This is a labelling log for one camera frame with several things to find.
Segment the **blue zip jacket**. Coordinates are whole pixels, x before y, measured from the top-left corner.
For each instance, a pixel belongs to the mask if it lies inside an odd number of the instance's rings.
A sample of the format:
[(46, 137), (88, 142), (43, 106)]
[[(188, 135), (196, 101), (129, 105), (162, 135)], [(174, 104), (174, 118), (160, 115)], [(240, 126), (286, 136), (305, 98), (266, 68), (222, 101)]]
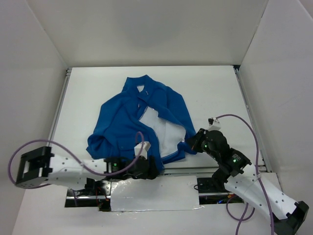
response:
[(182, 95), (148, 75), (128, 77), (122, 91), (102, 104), (87, 152), (93, 159), (132, 159), (142, 140), (135, 138), (137, 132), (151, 144), (149, 155), (159, 171), (196, 154), (186, 143), (196, 131)]

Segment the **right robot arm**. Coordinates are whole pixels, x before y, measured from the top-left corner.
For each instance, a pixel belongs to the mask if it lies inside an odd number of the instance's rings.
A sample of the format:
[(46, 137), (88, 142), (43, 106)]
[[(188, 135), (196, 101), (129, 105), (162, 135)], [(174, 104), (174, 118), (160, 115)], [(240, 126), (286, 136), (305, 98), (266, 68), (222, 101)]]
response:
[(231, 148), (218, 130), (200, 129), (186, 140), (192, 150), (206, 153), (218, 163), (213, 174), (213, 187), (229, 191), (273, 221), (278, 235), (294, 235), (306, 219), (309, 206), (295, 201), (271, 181), (258, 174), (255, 165), (240, 151)]

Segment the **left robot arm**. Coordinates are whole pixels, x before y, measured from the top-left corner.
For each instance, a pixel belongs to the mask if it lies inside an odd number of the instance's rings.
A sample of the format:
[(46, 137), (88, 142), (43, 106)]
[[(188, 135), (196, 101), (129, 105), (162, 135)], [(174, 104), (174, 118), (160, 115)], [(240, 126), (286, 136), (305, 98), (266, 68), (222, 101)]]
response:
[(91, 195), (103, 181), (152, 180), (159, 175), (154, 157), (148, 157), (146, 150), (134, 164), (123, 157), (79, 163), (73, 157), (55, 155), (51, 150), (51, 147), (43, 146), (22, 154), (15, 186), (33, 189), (44, 184), (58, 185)]

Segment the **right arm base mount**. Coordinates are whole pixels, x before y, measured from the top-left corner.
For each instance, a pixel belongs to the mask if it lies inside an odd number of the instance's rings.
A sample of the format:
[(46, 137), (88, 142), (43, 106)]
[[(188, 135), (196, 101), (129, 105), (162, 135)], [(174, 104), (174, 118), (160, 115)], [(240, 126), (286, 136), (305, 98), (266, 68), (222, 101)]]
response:
[(226, 204), (229, 199), (229, 203), (243, 203), (240, 197), (227, 191), (214, 174), (197, 176), (197, 182), (193, 188), (198, 192), (200, 205)]

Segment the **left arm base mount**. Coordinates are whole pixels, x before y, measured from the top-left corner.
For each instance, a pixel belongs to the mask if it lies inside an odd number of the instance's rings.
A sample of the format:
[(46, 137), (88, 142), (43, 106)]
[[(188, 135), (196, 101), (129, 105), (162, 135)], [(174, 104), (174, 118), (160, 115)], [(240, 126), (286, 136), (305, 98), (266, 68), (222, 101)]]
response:
[(86, 188), (68, 189), (65, 208), (97, 208), (101, 212), (111, 212), (112, 183), (87, 179)]

